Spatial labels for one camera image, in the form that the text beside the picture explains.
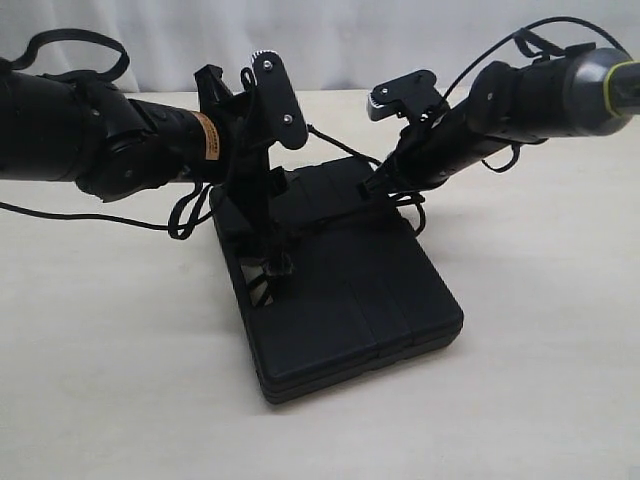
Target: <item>black plastic base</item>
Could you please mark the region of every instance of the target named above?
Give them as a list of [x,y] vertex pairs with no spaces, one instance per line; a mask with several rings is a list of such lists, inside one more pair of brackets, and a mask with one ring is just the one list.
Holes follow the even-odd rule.
[[[280,222],[301,225],[361,207],[371,169],[353,158],[300,168],[272,201]],[[266,399],[282,403],[361,373],[449,345],[463,313],[395,209],[341,223],[290,252],[295,272],[254,307],[234,236],[248,226],[231,202],[216,229]]]

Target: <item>white tabletop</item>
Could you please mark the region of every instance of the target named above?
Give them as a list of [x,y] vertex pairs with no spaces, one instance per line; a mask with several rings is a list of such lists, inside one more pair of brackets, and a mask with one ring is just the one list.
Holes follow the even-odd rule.
[[[300,101],[378,157],[403,125],[369,122],[361,91]],[[0,479],[629,478],[639,137],[636,122],[550,141],[503,176],[475,166],[429,193],[419,241],[465,311],[460,337],[279,408],[260,393],[212,224],[178,242],[0,212]],[[341,155],[316,139],[273,150],[288,167]],[[187,190],[101,205],[73,184],[2,182],[0,200],[164,222]]]

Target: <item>white backdrop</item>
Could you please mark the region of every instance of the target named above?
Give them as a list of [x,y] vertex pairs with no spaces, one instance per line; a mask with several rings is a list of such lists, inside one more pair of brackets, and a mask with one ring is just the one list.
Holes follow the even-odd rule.
[[[640,50],[636,0],[0,0],[0,56],[18,56],[41,30],[79,27],[125,44],[132,67],[119,85],[130,91],[192,91],[206,63],[237,87],[257,49],[277,50],[301,90],[370,88],[416,68],[445,86],[497,39],[551,15],[583,17]],[[561,44],[593,38],[575,26],[541,31]],[[517,58],[511,50],[500,56]],[[45,56],[38,72],[99,68],[109,58],[72,43]]]

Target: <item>white table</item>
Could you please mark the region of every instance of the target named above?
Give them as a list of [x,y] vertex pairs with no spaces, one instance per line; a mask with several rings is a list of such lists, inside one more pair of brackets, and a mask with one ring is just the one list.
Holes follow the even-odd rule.
[[[361,91],[300,101],[378,157],[403,125],[369,122]],[[640,466],[639,153],[635,123],[430,193],[420,243],[465,310],[461,336],[280,408],[260,394],[212,224],[177,242],[0,212],[0,479],[627,479]],[[273,151],[288,167],[339,156],[316,139]],[[101,205],[72,184],[2,182],[0,199],[164,222],[188,189]]]

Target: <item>orange label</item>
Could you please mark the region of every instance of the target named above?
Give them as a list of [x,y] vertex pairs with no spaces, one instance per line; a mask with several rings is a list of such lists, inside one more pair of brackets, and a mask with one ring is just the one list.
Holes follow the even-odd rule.
[[198,119],[198,122],[202,126],[205,138],[205,153],[204,158],[206,160],[219,160],[220,159],[220,135],[213,122],[204,113],[191,112],[194,117]]

